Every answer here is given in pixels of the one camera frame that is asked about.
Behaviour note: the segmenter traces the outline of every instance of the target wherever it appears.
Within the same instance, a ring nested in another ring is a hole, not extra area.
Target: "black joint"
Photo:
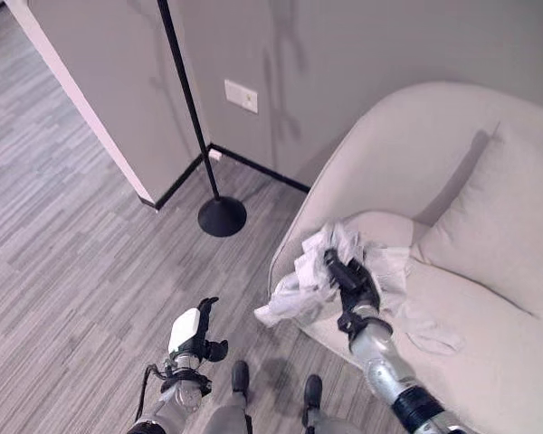
[[[424,387],[414,386],[398,395],[392,411],[403,427],[413,433],[444,408]]]
[[[160,425],[151,422],[138,422],[127,434],[166,434]]]

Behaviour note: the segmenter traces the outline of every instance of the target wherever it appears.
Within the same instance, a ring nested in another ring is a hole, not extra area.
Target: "wall outlet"
[[[257,113],[257,92],[255,90],[247,89],[241,84],[225,80],[225,97],[233,104]]]

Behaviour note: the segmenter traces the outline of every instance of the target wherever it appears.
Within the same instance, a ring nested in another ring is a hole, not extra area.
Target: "gray wall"
[[[543,105],[543,0],[177,3],[213,142],[303,183],[404,86],[467,81]],[[260,114],[226,102],[224,79],[257,90]]]
[[[154,200],[199,154],[155,1],[31,0],[71,76]]]

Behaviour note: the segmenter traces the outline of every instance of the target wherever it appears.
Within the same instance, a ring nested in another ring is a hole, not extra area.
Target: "beige armchair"
[[[312,186],[272,259],[269,290],[293,271],[301,240],[325,222],[356,214],[363,237],[411,245],[461,190],[500,122],[543,146],[543,108],[494,90],[433,82],[376,104]],[[420,263],[407,290],[467,341],[459,354],[443,357],[395,334],[429,389],[481,432],[543,433],[543,320],[466,278]],[[356,363],[335,318],[302,328]]]

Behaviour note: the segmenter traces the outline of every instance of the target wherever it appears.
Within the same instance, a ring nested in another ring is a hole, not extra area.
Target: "chair cushion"
[[[352,217],[350,224],[357,225],[363,240],[388,245],[409,245],[418,238],[414,228],[425,229],[404,217],[388,217],[367,212]],[[466,278],[416,261],[407,291],[466,340],[460,353],[447,357],[422,352],[405,334],[395,333],[400,354],[426,387],[479,432],[543,433],[543,319]],[[338,315],[302,330],[359,366],[348,351],[346,336],[337,329]],[[394,319],[387,319],[394,326]]]
[[[500,127],[450,208],[414,246],[543,317],[543,146]]]

